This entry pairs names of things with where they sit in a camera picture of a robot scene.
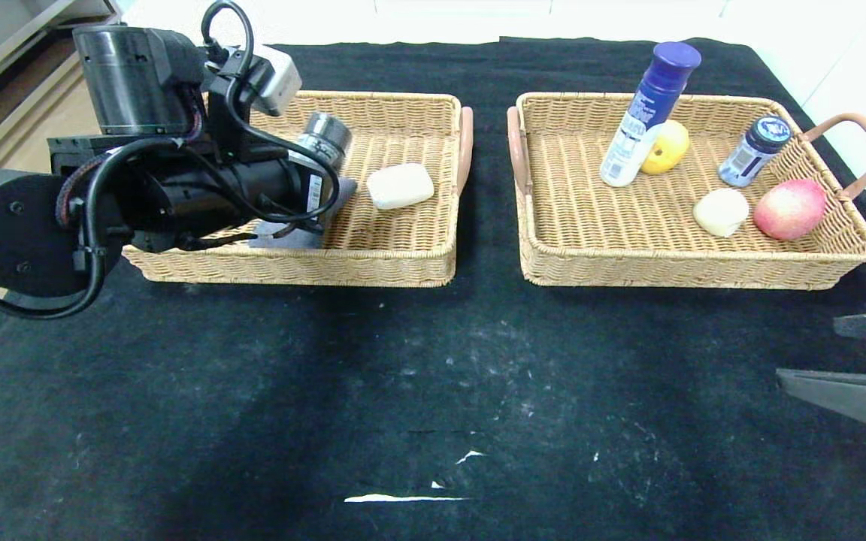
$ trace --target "wicker basket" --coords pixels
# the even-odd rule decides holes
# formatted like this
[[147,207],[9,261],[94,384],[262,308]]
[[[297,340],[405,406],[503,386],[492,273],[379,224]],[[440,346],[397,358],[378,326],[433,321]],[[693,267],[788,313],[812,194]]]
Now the wicker basket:
[[[691,134],[683,161],[663,175],[639,174],[625,188],[599,179],[602,157],[632,95],[526,93],[508,111],[523,276],[544,286],[831,288],[866,262],[866,222],[851,202],[866,174],[841,189],[811,141],[842,120],[801,132],[780,104],[760,98],[681,96],[671,119]],[[755,182],[750,206],[781,181],[810,177],[828,192],[825,218],[793,242],[761,233],[748,219],[714,237],[693,219],[695,202],[726,185],[721,163],[750,123],[781,116],[795,133]]]
[[[314,110],[337,114],[353,141],[343,175],[357,193],[333,219],[323,249],[251,249],[245,242],[198,252],[125,256],[149,280],[332,286],[437,287],[456,271],[456,220],[470,171],[472,112],[450,95],[300,92],[285,116],[253,114],[268,132],[295,138]],[[365,191],[371,172],[416,162],[433,179],[433,198],[378,211]],[[251,232],[255,222],[235,232]]]

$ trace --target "soap bar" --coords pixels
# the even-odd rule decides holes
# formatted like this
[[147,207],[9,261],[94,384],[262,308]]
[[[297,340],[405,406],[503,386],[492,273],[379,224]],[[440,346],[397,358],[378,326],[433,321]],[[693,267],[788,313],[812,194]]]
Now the soap bar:
[[433,179],[422,164],[393,165],[370,175],[367,189],[376,208],[386,211],[432,198]]
[[694,219],[707,233],[729,237],[750,213],[750,205],[736,189],[714,189],[694,206]]

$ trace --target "spray bottle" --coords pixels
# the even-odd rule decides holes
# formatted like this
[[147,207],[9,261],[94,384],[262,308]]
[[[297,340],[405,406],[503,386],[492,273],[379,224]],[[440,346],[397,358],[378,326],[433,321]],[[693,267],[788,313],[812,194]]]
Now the spray bottle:
[[643,73],[633,102],[623,114],[601,164],[601,179],[605,183],[621,187],[633,182],[660,128],[687,86],[687,78],[700,64],[701,53],[688,44],[666,41],[653,48],[650,67]]

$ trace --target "pear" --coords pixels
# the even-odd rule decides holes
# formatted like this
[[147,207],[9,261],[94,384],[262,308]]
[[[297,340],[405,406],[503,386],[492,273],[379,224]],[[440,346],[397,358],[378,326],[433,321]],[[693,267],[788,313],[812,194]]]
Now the pear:
[[660,127],[657,140],[654,141],[653,148],[650,148],[650,154],[646,155],[646,160],[640,165],[640,171],[645,174],[664,174],[683,160],[689,147],[690,134],[687,133],[687,128],[676,120],[667,120]]

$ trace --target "table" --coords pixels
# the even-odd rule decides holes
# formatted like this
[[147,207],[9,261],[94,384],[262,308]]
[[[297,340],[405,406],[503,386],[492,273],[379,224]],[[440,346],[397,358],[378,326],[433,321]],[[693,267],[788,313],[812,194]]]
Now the table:
[[[691,44],[688,92],[812,125],[749,48]],[[831,328],[866,312],[866,264],[823,292],[520,275],[506,107],[631,92],[651,47],[283,47],[308,89],[474,108],[456,280],[161,284],[120,264],[75,318],[0,316],[0,538],[866,539],[866,425],[774,386],[776,367],[866,373],[866,342]],[[461,500],[344,502],[368,494]]]

